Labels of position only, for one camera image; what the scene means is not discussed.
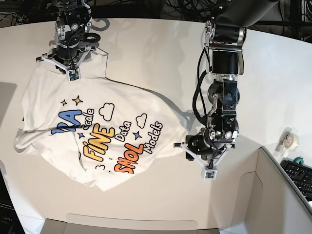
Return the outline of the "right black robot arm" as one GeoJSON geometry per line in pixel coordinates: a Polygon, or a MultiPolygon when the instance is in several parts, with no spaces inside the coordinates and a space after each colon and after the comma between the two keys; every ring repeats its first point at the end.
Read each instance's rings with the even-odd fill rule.
{"type": "Polygon", "coordinates": [[[100,41],[99,34],[89,32],[92,9],[84,0],[54,0],[52,3],[58,8],[56,48],[50,54],[37,57],[36,61],[55,65],[69,81],[78,80],[81,78],[79,66],[100,41]]]}

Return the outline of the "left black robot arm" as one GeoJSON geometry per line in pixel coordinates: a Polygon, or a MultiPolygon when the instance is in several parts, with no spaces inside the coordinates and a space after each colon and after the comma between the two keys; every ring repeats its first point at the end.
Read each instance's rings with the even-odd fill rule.
{"type": "Polygon", "coordinates": [[[200,59],[207,68],[197,68],[193,113],[203,125],[199,133],[174,144],[212,175],[239,136],[236,107],[240,94],[236,78],[244,74],[243,44],[248,27],[258,22],[276,0],[219,0],[205,22],[205,43],[200,59]]]}

